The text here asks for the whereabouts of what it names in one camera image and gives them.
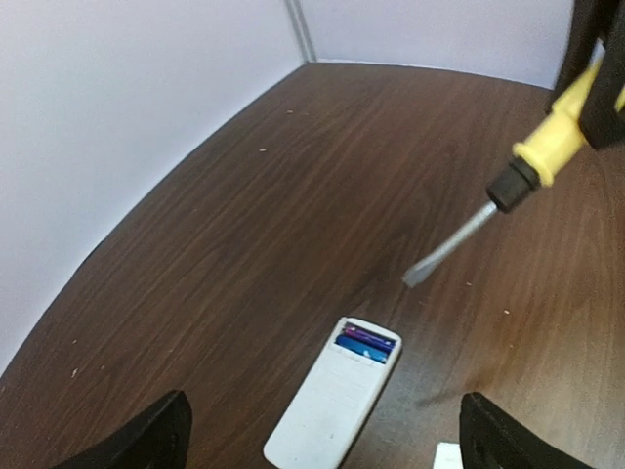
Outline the white remote control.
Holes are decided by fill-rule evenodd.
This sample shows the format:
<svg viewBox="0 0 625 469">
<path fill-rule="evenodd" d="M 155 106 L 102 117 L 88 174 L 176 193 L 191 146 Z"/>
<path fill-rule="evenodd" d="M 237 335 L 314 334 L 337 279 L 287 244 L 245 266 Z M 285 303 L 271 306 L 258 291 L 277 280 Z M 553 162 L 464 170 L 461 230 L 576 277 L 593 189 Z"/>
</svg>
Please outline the white remote control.
<svg viewBox="0 0 625 469">
<path fill-rule="evenodd" d="M 396 341 L 386 363 L 335 344 L 353 324 Z M 263 453 L 277 468 L 337 468 L 349 452 L 399 357 L 402 340 L 375 323 L 342 317 L 323 345 Z"/>
</svg>

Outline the yellow handled screwdriver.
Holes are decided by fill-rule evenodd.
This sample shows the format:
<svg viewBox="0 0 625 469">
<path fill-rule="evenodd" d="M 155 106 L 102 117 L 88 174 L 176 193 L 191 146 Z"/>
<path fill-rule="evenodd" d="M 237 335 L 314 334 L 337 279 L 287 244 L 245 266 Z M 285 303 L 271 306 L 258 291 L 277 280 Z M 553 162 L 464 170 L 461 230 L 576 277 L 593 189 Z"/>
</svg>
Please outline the yellow handled screwdriver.
<svg viewBox="0 0 625 469">
<path fill-rule="evenodd" d="M 582 72 L 555 100 L 548 116 L 529 137 L 513 145 L 513 159 L 486 188 L 487 203 L 430 255 L 406 271 L 403 282 L 407 286 L 423 282 L 495 213 L 510 213 L 533 192 L 550 187 L 571 158 L 590 146 L 580 130 L 579 117 L 602 59 Z M 615 109 L 624 113 L 624 87 Z"/>
</svg>

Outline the white battery cover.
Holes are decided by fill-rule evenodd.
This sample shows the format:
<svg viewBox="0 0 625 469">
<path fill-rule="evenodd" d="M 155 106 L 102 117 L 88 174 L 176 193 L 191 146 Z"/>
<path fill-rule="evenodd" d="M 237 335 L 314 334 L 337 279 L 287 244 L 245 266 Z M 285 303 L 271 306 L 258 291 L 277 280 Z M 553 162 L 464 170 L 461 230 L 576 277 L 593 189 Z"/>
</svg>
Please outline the white battery cover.
<svg viewBox="0 0 625 469">
<path fill-rule="evenodd" d="M 433 469 L 463 469 L 460 445 L 439 442 L 433 462 Z"/>
</svg>

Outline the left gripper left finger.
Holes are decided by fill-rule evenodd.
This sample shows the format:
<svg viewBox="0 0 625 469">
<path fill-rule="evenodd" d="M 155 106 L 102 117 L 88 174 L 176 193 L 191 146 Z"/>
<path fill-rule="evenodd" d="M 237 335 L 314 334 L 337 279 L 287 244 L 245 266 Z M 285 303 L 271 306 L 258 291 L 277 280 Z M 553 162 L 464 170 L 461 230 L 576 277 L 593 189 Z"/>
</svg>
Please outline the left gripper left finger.
<svg viewBox="0 0 625 469">
<path fill-rule="evenodd" d="M 191 433 L 186 394 L 173 390 L 99 443 L 59 463 L 59 468 L 184 468 Z"/>
</svg>

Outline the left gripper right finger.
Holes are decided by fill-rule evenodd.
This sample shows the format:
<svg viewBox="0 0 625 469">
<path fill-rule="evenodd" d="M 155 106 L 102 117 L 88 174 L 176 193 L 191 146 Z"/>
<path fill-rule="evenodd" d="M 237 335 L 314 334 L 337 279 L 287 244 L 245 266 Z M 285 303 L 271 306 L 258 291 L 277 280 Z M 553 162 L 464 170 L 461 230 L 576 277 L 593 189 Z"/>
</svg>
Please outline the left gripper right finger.
<svg viewBox="0 0 625 469">
<path fill-rule="evenodd" d="M 590 469 L 533 434 L 481 393 L 463 396 L 460 451 L 467 469 Z"/>
</svg>

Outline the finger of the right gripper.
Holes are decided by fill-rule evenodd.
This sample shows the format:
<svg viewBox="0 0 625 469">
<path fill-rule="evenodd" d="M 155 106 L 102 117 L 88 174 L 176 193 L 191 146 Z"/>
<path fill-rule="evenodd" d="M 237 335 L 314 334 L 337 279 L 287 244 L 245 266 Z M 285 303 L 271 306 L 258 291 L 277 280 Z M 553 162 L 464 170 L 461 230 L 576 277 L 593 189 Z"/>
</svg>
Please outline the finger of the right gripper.
<svg viewBox="0 0 625 469">
<path fill-rule="evenodd" d="M 579 127 L 593 149 L 624 142 L 624 113 L 615 109 L 624 87 L 624 3 L 578 0 L 573 3 L 567 47 L 551 101 L 554 102 L 590 63 L 598 41 L 604 55 L 579 117 Z"/>
</svg>

